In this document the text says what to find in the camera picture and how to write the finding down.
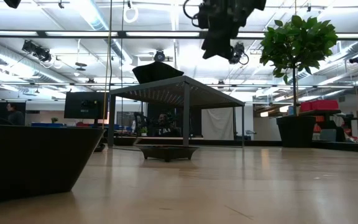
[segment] pole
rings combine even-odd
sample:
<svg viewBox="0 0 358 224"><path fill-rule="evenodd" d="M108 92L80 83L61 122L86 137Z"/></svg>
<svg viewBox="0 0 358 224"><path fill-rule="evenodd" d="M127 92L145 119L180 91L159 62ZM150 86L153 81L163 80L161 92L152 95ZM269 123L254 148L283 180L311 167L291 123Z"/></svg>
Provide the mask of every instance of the pole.
<svg viewBox="0 0 358 224"><path fill-rule="evenodd" d="M190 124L190 86L185 83L183 101L183 146L189 146L189 124Z"/></svg>
<svg viewBox="0 0 358 224"><path fill-rule="evenodd" d="M114 119L116 117L116 96L110 95L110 113L109 113L109 135L108 147L112 149L114 145Z"/></svg>
<svg viewBox="0 0 358 224"><path fill-rule="evenodd" d="M293 85L293 114L298 116L298 112L296 110L296 67L292 68L292 85Z"/></svg>
<svg viewBox="0 0 358 224"><path fill-rule="evenodd" d="M241 142L244 148L244 106L241 107Z"/></svg>
<svg viewBox="0 0 358 224"><path fill-rule="evenodd" d="M234 140L237 137L237 127L236 127L236 108L233 108L233 138Z"/></svg>

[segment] curtain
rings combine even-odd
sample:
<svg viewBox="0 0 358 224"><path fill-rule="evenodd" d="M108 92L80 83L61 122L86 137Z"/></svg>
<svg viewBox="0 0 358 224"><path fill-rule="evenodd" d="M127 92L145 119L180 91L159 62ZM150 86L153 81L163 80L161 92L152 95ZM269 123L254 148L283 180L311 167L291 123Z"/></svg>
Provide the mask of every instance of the curtain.
<svg viewBox="0 0 358 224"><path fill-rule="evenodd" d="M220 108L203 110L203 136L206 140L233 140L233 109Z"/></svg>

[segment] hanging rope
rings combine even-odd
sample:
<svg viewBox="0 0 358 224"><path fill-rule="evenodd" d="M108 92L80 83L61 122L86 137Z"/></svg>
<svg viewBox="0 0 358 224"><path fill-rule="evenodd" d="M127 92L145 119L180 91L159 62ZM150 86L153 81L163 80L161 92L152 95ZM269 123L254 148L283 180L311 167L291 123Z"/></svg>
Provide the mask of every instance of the hanging rope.
<svg viewBox="0 0 358 224"><path fill-rule="evenodd" d="M107 64L106 64L106 79L104 81L104 101L103 101L103 123L102 123L102 129L104 129L104 117L106 115L106 105L107 105L107 77L108 77L108 68L109 68L109 63L111 63L110 61L110 56L111 56L111 20L112 20L112 0L110 0L110 21L109 21L109 45L108 45L108 49L107 49Z"/></svg>

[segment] potted tree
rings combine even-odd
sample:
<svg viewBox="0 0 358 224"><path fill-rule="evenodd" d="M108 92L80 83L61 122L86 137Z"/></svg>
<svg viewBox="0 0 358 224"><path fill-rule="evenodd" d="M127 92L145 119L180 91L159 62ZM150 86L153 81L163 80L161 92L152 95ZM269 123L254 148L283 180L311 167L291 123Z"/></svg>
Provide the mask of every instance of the potted tree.
<svg viewBox="0 0 358 224"><path fill-rule="evenodd" d="M282 77L288 83L287 71L292 71L294 116L277 119L284 147L311 145L316 120L297 114L296 70L311 74L311 67L319 69L319 61L333 54L330 48L336 45L337 35L329 22L318 22L316 17L305 21L299 16L292 16L286 24L275 21L277 28L268 27L260 43L264 47L260 63L273 62L274 77Z"/></svg>

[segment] black cloth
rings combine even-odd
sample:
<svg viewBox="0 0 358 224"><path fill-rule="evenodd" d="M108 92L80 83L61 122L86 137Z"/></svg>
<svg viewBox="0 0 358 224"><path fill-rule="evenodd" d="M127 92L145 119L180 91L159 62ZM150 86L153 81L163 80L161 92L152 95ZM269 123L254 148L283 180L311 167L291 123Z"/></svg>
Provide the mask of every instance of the black cloth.
<svg viewBox="0 0 358 224"><path fill-rule="evenodd" d="M138 66L132 69L139 84L179 77L184 72L173 68L163 62L153 62L148 65Z"/></svg>
<svg viewBox="0 0 358 224"><path fill-rule="evenodd" d="M24 115L20 111L13 111L7 117L7 120L11 122L13 125L24 125Z"/></svg>

